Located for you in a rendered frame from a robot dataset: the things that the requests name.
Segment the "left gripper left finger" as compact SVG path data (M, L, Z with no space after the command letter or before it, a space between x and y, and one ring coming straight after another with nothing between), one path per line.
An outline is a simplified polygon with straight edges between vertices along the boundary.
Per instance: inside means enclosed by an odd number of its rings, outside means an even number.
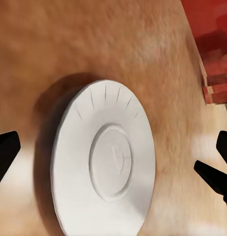
M0 182L21 149L17 131L0 135Z

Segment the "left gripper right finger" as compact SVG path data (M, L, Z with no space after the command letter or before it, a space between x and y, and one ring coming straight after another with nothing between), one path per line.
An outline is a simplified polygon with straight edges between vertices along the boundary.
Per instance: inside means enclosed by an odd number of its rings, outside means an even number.
M220 131L216 147L227 164L227 131Z

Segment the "saucer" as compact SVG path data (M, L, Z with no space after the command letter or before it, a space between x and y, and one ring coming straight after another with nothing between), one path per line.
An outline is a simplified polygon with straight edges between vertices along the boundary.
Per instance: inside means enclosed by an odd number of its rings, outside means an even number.
M99 80L79 90L62 114L50 178L65 236L137 236L156 171L142 104L120 82Z

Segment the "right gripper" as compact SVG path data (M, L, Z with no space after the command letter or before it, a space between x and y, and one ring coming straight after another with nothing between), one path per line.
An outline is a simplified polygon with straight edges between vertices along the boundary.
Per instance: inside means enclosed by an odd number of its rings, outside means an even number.
M198 160L194 165L194 170L214 192L223 195L223 200L227 203L227 174Z

